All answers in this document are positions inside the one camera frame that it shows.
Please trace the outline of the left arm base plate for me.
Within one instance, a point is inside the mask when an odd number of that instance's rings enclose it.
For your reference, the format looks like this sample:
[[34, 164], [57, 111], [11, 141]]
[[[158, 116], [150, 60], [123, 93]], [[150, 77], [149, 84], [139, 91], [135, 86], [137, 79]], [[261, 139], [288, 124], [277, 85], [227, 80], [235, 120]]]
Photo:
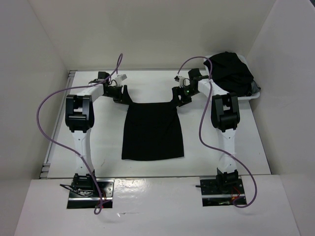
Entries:
[[[103, 205], [102, 208], [113, 207], [114, 195], [114, 179], [97, 179], [102, 194]], [[60, 187], [69, 191], [67, 200], [67, 209], [88, 209], [95, 208], [100, 204], [100, 197], [97, 190], [81, 190], [75, 189], [74, 184], [60, 184]]]

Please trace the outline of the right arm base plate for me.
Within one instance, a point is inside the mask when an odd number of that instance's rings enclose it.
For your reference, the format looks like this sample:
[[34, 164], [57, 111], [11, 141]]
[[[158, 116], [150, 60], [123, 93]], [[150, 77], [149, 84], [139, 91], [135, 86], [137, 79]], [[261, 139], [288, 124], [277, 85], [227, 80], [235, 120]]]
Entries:
[[201, 191], [202, 205], [204, 207], [231, 206], [234, 200], [237, 205], [245, 206], [247, 204], [241, 179], [238, 179], [235, 184], [227, 186], [223, 190], [219, 189], [218, 183], [214, 178], [202, 178], [195, 187]]

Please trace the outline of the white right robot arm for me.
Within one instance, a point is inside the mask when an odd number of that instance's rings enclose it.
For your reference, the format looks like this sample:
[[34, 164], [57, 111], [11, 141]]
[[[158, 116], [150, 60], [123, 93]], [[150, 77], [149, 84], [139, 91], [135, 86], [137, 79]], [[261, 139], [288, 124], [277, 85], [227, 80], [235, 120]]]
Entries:
[[235, 158], [235, 135], [240, 122], [238, 97], [235, 93], [223, 91], [208, 76], [201, 75], [199, 69], [189, 71], [189, 77], [176, 75], [179, 83], [174, 88], [179, 96], [179, 106], [192, 101], [191, 97], [202, 93], [207, 96], [206, 109], [210, 108], [211, 124], [218, 135], [218, 147], [211, 147], [221, 152], [217, 166], [216, 189], [227, 193], [239, 179]]

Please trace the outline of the grey cloth in basket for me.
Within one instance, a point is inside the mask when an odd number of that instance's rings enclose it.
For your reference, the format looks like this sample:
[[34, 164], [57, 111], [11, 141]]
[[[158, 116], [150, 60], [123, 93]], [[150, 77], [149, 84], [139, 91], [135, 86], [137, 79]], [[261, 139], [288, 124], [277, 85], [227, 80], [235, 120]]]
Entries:
[[255, 80], [253, 80], [251, 84], [249, 85], [247, 96], [253, 96], [257, 94], [258, 92], [260, 92], [260, 90], [261, 90], [261, 87], [256, 83]]

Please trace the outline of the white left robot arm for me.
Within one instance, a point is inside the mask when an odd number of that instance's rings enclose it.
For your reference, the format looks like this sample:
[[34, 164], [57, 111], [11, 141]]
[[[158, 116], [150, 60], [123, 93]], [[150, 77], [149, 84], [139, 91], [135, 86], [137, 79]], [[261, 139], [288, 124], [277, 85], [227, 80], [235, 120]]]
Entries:
[[101, 96], [110, 97], [115, 103], [129, 104], [125, 74], [114, 79], [107, 72], [99, 72], [98, 78], [89, 82], [77, 94], [66, 97], [65, 124], [74, 139], [75, 154], [79, 157], [71, 190], [81, 196], [93, 196], [101, 192], [95, 177], [91, 158], [90, 136], [95, 123], [93, 103]]

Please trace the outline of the black skirt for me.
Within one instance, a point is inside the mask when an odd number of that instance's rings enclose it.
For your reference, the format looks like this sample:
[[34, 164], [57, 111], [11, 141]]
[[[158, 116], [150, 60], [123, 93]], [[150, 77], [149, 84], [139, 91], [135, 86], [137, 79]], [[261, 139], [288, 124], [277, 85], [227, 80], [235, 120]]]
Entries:
[[177, 103], [129, 104], [124, 125], [122, 159], [157, 161], [184, 157]]

